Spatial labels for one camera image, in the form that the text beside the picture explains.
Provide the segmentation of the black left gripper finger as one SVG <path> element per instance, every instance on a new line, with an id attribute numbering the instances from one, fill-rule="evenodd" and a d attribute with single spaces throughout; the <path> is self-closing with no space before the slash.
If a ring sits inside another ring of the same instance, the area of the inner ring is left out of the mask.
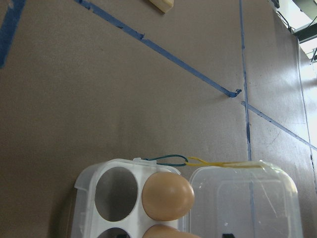
<path id="1" fill-rule="evenodd" d="M 235 238 L 235 235 L 232 233 L 229 234 L 222 234 L 222 238 Z"/>

